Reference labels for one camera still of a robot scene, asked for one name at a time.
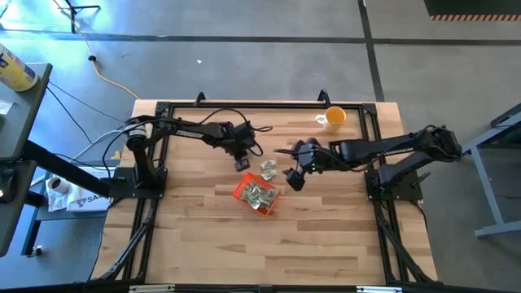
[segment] concrete floor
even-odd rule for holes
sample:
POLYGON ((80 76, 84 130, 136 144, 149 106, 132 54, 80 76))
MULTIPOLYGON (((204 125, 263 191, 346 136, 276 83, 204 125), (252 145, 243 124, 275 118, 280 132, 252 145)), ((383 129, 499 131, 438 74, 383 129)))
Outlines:
MULTIPOLYGON (((144 0, 99 3, 83 11, 88 32, 132 35, 363 37, 357 0, 144 0)), ((366 0, 374 37, 520 39, 517 23, 431 22, 421 0, 366 0)), ((52 1, 13 0, 0 23, 7 29, 67 32, 69 23, 52 1)), ((120 119, 134 99, 99 80, 79 41, 2 38, 25 62, 54 65, 51 80, 120 119)), ((326 88, 334 100, 373 102, 365 45, 208 42, 91 42, 105 76, 143 98, 313 100, 326 88)), ((386 101, 398 102, 405 130, 447 125, 461 144, 519 102, 518 46, 375 46, 386 101)), ((119 124, 55 91, 87 133, 96 138, 119 124)), ((46 95, 31 139, 75 155, 88 144, 57 102, 46 95), (48 133, 62 136, 48 137, 48 133), (65 142, 73 138, 74 144, 65 142)), ((101 144, 83 160, 99 160, 101 144)), ((112 151, 121 148, 121 143, 112 151)), ((521 291, 521 233, 477 240, 474 229, 493 223, 470 159, 431 164, 423 182, 424 209, 439 279, 447 284, 521 291)), ((521 201, 507 204, 519 213, 521 201)), ((38 244, 46 254, 19 256, 29 210, 24 210, 8 255, 0 259, 0 287, 85 281, 97 255, 103 219, 46 222, 38 244)))

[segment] wooden tabletop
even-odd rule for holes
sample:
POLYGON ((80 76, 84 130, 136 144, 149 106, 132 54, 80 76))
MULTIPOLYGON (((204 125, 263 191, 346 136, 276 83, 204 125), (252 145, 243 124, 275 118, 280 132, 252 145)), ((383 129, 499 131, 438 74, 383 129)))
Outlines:
MULTIPOLYGON (((154 115, 157 102, 137 101, 134 116, 154 115)), ((376 105, 382 136, 402 135, 396 103, 376 105)), ((174 115, 199 121, 214 110, 178 108, 174 115)), ((282 175, 282 170, 295 167, 296 162, 289 155, 273 153, 275 148, 290 149, 298 140, 311 137, 323 146, 331 140, 361 138, 357 111, 346 111, 348 120, 335 135, 324 133, 314 121, 324 110, 241 112, 255 127, 274 127, 268 133, 256 133, 265 154, 252 156, 251 167, 241 173, 235 171, 233 158, 220 148, 212 149, 199 140, 170 138, 166 160, 169 179, 155 221, 147 282, 383 284, 374 209, 366 199, 363 175, 306 175, 304 189, 296 192, 282 175), (278 175, 270 182, 282 196, 273 213, 263 217, 231 194, 245 172, 260 174, 260 164, 268 159, 278 164, 278 175)), ((233 112, 220 112, 209 121, 242 123, 233 112)), ((122 165, 134 165, 128 150, 123 153, 122 165)), ((122 200, 108 212, 93 278, 107 271, 129 241, 136 202, 122 200)), ((408 202, 396 202, 396 210, 405 247, 425 273, 436 279, 422 214, 408 202)), ((390 255, 393 272, 398 275, 396 254, 391 251, 390 255)))

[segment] spray can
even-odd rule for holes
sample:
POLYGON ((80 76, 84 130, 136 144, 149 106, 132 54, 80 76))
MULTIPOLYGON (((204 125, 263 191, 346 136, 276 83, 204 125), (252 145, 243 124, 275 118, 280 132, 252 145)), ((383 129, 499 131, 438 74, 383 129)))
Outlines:
POLYGON ((32 88, 38 76, 25 63, 0 44, 0 81, 14 91, 32 88))

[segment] white container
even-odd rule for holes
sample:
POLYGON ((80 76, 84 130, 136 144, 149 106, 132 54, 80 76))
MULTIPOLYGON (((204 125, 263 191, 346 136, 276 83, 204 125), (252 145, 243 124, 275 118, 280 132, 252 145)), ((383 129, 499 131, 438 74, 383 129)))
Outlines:
POLYGON ((0 81, 14 91, 32 88, 38 76, 25 63, 0 44, 0 81))

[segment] orange plastic container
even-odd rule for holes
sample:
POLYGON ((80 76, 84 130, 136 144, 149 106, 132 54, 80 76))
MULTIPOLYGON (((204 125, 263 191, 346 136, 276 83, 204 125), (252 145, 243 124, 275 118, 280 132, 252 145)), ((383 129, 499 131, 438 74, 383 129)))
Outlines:
POLYGON ((280 190, 278 191, 277 195, 275 196, 275 199, 274 201, 271 203, 271 205, 269 206, 269 209, 268 208, 259 208, 259 209, 255 209, 253 208, 251 205, 249 205, 246 201, 242 200, 240 197, 241 197, 241 191, 243 191, 243 189, 246 187, 246 185, 250 182, 253 182, 255 184, 257 184, 258 186, 262 186, 266 189, 275 189, 274 186, 272 186, 271 184, 269 184, 268 182, 266 182, 264 179, 262 179, 261 177, 258 177, 256 175, 253 175, 251 174, 250 172, 246 173, 246 175, 244 175, 243 177, 243 180, 241 180, 241 182, 239 183, 239 185, 237 186, 237 188, 235 188, 235 191, 234 191, 234 197, 239 201, 239 202, 242 202, 244 204, 246 204, 248 207, 252 208, 253 210, 259 212, 262 216, 268 216, 269 215, 269 212, 271 212, 271 210, 274 208, 274 205, 275 203, 277 202, 278 200, 278 197, 280 196, 280 190))

